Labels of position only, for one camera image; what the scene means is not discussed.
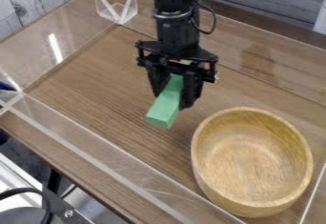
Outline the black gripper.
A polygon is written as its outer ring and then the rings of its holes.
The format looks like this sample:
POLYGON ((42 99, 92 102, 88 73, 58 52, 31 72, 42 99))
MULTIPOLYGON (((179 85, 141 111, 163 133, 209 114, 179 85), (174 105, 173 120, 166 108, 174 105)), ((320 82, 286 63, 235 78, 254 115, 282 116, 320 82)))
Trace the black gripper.
POLYGON ((199 9, 154 13, 157 40, 138 41, 138 65, 147 68, 150 86, 158 97, 171 73, 183 75, 181 108, 194 106, 202 96, 205 82, 217 81, 218 56, 201 47, 199 9))

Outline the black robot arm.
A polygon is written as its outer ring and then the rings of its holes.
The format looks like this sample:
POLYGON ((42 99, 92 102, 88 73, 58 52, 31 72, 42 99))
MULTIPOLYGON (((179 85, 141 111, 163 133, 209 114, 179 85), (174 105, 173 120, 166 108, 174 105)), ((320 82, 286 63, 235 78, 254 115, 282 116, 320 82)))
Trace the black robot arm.
POLYGON ((151 90, 159 96, 173 75, 182 79, 178 106, 191 108, 205 82, 217 81, 218 55, 201 47, 201 0, 154 0, 157 40, 135 43, 138 65, 147 70, 151 90))

